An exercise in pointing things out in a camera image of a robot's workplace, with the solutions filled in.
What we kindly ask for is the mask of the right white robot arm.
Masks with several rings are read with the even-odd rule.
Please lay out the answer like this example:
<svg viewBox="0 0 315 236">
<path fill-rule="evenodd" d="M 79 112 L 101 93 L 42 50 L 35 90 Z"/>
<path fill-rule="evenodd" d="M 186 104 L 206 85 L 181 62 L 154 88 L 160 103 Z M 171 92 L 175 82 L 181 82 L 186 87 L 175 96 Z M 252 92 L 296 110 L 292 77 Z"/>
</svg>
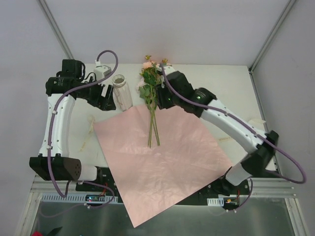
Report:
<svg viewBox="0 0 315 236">
<path fill-rule="evenodd" d="M 211 183 L 218 194 L 229 196 L 238 190 L 239 185 L 251 177 L 271 177 L 273 171 L 267 166 L 275 155 L 278 134 L 266 133 L 256 129 L 232 113 L 210 91 L 205 88 L 194 89 L 186 76 L 171 66 L 158 66 L 162 84 L 156 86 L 157 105 L 160 109 L 174 106 L 201 118 L 233 138 L 247 153 L 224 175 Z"/>
</svg>

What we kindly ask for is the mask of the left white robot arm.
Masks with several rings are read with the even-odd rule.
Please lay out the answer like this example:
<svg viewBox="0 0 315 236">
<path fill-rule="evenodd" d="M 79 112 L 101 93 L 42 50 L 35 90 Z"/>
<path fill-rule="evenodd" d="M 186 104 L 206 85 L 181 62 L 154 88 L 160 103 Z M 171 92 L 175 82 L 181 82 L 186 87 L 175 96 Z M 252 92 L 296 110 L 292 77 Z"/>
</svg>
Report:
<svg viewBox="0 0 315 236">
<path fill-rule="evenodd" d="M 55 77 L 46 82 L 48 98 L 48 116 L 44 139 L 39 154 L 31 157 L 29 166 L 45 181 L 87 181 L 93 191 L 104 186 L 104 179 L 99 176 L 95 166 L 83 165 L 79 159 L 69 156 L 68 138 L 70 118 L 76 99 L 102 111 L 116 109 L 113 99 L 113 86 L 97 84 L 88 88 L 62 95 L 72 88 L 94 82 L 93 78 L 84 79 L 85 65 L 78 60 L 64 59 L 62 69 Z"/>
</svg>

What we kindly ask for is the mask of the purple wrapping paper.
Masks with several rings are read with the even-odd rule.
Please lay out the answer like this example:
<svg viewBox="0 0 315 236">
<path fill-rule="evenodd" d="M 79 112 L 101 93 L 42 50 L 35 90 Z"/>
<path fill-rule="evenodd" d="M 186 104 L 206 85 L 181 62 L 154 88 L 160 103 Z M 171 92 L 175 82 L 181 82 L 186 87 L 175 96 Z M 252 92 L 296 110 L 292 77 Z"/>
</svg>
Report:
<svg viewBox="0 0 315 236">
<path fill-rule="evenodd" d="M 137 227 L 221 177 L 232 162 L 208 128 L 180 107 L 157 110 L 160 143 L 147 146 L 149 112 L 139 105 L 94 124 L 106 162 Z"/>
</svg>

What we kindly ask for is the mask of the pink flowers with green leaves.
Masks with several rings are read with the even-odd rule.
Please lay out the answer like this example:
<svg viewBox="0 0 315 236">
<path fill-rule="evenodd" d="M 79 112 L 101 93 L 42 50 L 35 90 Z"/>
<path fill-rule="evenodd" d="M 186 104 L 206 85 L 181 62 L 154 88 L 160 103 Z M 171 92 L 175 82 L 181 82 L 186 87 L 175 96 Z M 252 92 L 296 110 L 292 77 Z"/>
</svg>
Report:
<svg viewBox="0 0 315 236">
<path fill-rule="evenodd" d="M 150 113 L 150 125 L 148 135 L 148 147 L 152 147 L 153 134 L 155 135 L 157 145 L 160 146 L 157 121 L 155 111 L 157 108 L 158 96 L 155 87 L 162 84 L 162 78 L 158 74 L 159 63 L 151 59 L 151 55 L 145 55 L 145 62 L 140 72 L 140 81 L 137 87 L 140 98 L 145 102 Z"/>
</svg>

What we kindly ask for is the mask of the cream printed ribbon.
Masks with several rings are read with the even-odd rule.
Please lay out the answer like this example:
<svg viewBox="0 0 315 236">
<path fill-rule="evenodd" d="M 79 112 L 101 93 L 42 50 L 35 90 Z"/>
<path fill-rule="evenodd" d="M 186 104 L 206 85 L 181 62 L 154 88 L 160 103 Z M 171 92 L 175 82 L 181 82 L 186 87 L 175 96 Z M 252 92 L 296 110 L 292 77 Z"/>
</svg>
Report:
<svg viewBox="0 0 315 236">
<path fill-rule="evenodd" d="M 78 150 L 79 152 L 82 152 L 85 147 L 87 146 L 90 138 L 92 137 L 93 133 L 94 133 L 94 123 L 95 123 L 95 117 L 93 115 L 88 115 L 87 117 L 88 123 L 89 123 L 89 129 L 88 132 L 86 133 L 86 136 L 84 138 L 84 141 L 80 147 L 80 149 Z M 265 120 L 263 119 L 258 119 L 258 118 L 252 118 L 248 120 L 248 123 L 250 125 L 253 125 L 254 128 L 256 128 L 257 126 L 262 126 L 266 123 Z M 230 136 L 226 136 L 223 138 L 218 138 L 219 142 L 226 142 L 226 141 L 230 141 L 232 140 L 232 138 Z"/>
</svg>

